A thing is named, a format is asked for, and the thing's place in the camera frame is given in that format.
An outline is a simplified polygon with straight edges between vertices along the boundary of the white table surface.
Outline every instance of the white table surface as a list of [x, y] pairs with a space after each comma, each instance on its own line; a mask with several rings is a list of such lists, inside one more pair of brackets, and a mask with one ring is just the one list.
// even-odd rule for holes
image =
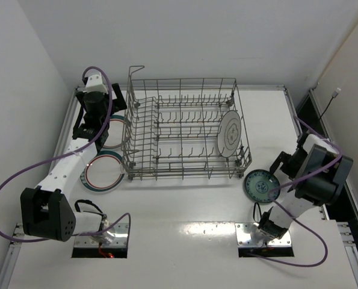
[[[297, 135], [283, 91], [240, 90], [253, 162], [269, 169], [280, 151], [293, 153]], [[277, 172], [281, 184], [287, 177]], [[132, 215], [127, 259], [72, 259], [73, 240], [23, 244], [9, 288], [357, 288], [336, 223], [318, 208], [300, 220], [329, 246], [327, 261], [312, 269], [238, 258], [233, 222], [252, 222], [253, 202], [238, 178], [145, 179], [96, 195], [77, 182], [70, 203], [90, 199], [110, 219]], [[271, 205], [262, 206], [266, 211]], [[188, 231], [192, 222], [222, 222], [217, 233]], [[293, 224], [295, 263], [323, 256], [319, 240]]]

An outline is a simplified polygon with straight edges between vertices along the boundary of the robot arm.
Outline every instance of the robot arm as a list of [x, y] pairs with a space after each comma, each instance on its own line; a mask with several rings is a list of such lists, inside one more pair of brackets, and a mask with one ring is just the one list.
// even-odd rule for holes
[[[126, 103], [118, 84], [113, 89], [111, 115], [126, 109]], [[108, 113], [108, 90], [101, 74], [86, 79], [85, 91], [76, 94], [86, 111], [83, 124], [73, 132], [67, 152], [87, 145], [100, 131]], [[21, 194], [23, 230], [53, 240], [67, 241], [73, 234], [97, 232], [106, 216], [99, 212], [76, 212], [69, 204], [70, 194], [86, 165], [97, 155], [108, 138], [109, 124], [98, 139], [84, 150], [59, 160], [53, 170], [36, 188], [26, 188]]]
[[[271, 166], [270, 173], [273, 174], [280, 163], [283, 163], [281, 171], [290, 179], [297, 179], [325, 166], [336, 157], [336, 154], [326, 142], [305, 132], [298, 139], [295, 153], [288, 155], [281, 152]], [[328, 170], [291, 187], [281, 206], [296, 219], [315, 206], [331, 205], [339, 197], [352, 165], [351, 158], [342, 156]], [[276, 205], [263, 213], [258, 230], [267, 240], [282, 238], [292, 222], [293, 219]]]

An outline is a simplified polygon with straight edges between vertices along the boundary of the metal plate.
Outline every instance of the metal plate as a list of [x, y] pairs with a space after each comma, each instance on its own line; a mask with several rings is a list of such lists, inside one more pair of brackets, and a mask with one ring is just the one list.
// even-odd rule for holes
[[[236, 223], [236, 239], [238, 241], [239, 248], [259, 248], [265, 246], [263, 241], [257, 241], [252, 238], [252, 233], [254, 233], [258, 228], [258, 223]], [[269, 248], [286, 248], [292, 247], [291, 236], [287, 232], [283, 238], [274, 239], [268, 242], [267, 247]]]
[[[115, 225], [115, 239], [110, 244], [105, 246], [106, 248], [126, 248], [126, 239], [128, 237], [128, 223], [119, 223]], [[76, 236], [73, 245], [74, 248], [98, 248], [99, 243], [92, 240], [89, 236]]]

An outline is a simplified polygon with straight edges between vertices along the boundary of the dish rack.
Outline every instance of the dish rack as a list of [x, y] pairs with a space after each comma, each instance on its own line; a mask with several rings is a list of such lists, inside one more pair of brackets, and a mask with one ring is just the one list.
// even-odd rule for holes
[[[133, 79], [143, 68], [129, 68], [122, 135], [128, 178], [241, 178], [252, 157], [236, 79]], [[224, 158], [217, 137], [230, 110], [241, 116], [241, 142], [234, 155]]]

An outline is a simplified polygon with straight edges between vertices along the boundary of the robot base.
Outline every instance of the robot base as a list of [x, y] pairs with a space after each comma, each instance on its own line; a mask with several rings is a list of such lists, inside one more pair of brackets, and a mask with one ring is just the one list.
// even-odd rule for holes
[[239, 257], [253, 257], [249, 253], [267, 257], [293, 257], [291, 236], [287, 232], [281, 239], [273, 239], [265, 244], [257, 223], [235, 223]]
[[[128, 255], [126, 239], [128, 223], [118, 223], [109, 232], [113, 236], [110, 244], [103, 244], [101, 251], [111, 253], [113, 258], [126, 258]], [[99, 253], [99, 242], [89, 236], [76, 236], [72, 258], [104, 258]]]

